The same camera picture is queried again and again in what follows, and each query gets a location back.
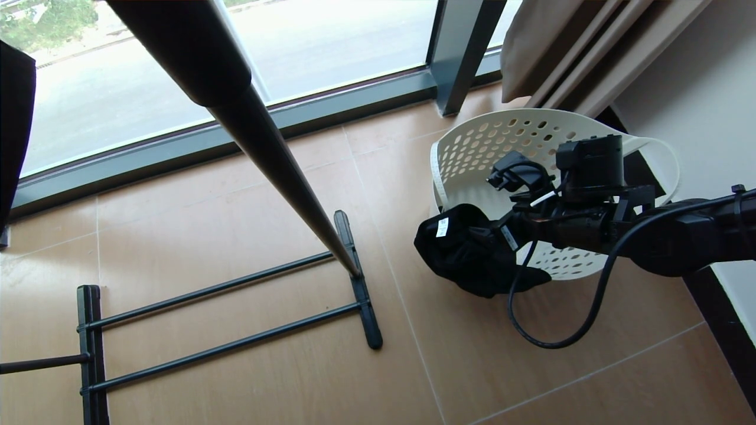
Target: white wall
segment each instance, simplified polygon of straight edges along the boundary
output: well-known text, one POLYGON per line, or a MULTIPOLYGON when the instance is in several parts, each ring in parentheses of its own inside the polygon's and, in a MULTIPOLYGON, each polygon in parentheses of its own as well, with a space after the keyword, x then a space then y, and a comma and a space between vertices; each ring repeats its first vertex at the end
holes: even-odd
MULTIPOLYGON (((756 1, 711 2, 613 106, 629 133, 675 146, 674 200, 756 188, 756 1)), ((756 262, 712 268, 756 343, 756 262)))

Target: robotic arm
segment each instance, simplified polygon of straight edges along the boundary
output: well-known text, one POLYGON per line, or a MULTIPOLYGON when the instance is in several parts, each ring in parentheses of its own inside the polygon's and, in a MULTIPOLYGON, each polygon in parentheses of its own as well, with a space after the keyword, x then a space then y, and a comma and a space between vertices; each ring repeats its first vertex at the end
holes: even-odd
POLYGON ((588 332, 598 315, 609 274, 618 256, 658 275, 679 277, 713 262, 756 259, 756 190, 733 186, 733 195, 692 199, 653 208, 653 186, 625 186, 621 136, 607 135, 559 146, 556 167, 561 183, 538 163, 510 152, 493 166, 488 183, 514 194, 515 206, 476 237, 509 247, 511 255, 532 242, 527 265, 539 240, 556 248, 575 247, 607 254, 596 296, 581 328, 566 340, 544 343, 517 323, 508 299, 510 320, 531 343, 559 349, 588 332))

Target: curb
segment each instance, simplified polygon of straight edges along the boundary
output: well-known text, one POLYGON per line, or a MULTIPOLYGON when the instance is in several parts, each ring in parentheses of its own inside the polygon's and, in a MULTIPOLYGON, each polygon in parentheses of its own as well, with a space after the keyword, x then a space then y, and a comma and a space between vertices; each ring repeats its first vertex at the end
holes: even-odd
MULTIPOLYGON (((258 0, 257 2, 249 2, 249 3, 245 3, 243 5, 238 5, 238 6, 234 6, 232 8, 228 8, 228 13, 235 14, 235 13, 238 13, 238 12, 241 12, 241 11, 245 11, 245 10, 250 9, 250 8, 254 8, 254 7, 257 7, 257 6, 261 6, 261 5, 266 5, 268 3, 275 3, 275 2, 279 2, 279 1, 280 0, 258 0)), ((113 40, 112 42, 107 42, 107 43, 105 43, 103 45, 95 46, 93 48, 88 48, 86 50, 77 51, 76 53, 67 54, 67 55, 61 56, 61 57, 56 57, 55 59, 48 60, 47 62, 44 62, 42 64, 37 64, 36 68, 39 70, 41 68, 49 67, 52 64, 57 64, 58 62, 62 62, 62 61, 67 60, 67 59, 72 59, 74 57, 82 56, 83 54, 92 53, 93 51, 98 51, 98 50, 101 50, 103 48, 110 47, 112 45, 119 45, 119 44, 121 44, 123 42, 127 42, 128 40, 133 40, 133 39, 135 39, 135 37, 132 35, 132 36, 125 37, 123 39, 113 40)))

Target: window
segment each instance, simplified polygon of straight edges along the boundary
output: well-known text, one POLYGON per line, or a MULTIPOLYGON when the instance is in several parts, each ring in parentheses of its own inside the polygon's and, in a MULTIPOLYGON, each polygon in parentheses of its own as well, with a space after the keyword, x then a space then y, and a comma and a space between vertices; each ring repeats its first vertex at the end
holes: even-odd
MULTIPOLYGON (((225 0, 276 104, 425 64, 436 0, 225 0)), ((0 36, 37 60, 22 177, 212 120, 106 2, 4 0, 0 36)))
POLYGON ((494 29, 494 35, 491 37, 491 41, 488 42, 488 48, 497 47, 504 43, 504 36, 507 34, 507 30, 510 28, 512 20, 514 20, 515 14, 521 4, 522 0, 507 0, 504 11, 501 12, 499 23, 496 24, 496 29, 494 29))

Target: clothing label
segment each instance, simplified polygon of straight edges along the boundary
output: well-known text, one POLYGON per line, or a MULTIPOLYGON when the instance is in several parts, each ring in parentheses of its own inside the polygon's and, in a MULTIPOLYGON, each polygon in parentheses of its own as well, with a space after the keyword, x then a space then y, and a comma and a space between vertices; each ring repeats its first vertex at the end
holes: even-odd
POLYGON ((438 221, 438 230, 435 231, 436 237, 446 236, 446 231, 449 229, 449 218, 441 219, 438 221))
POLYGON ((501 234, 504 235, 504 239, 507 240, 507 243, 510 245, 510 248, 512 248, 512 251, 517 251, 517 242, 506 226, 501 226, 501 234))

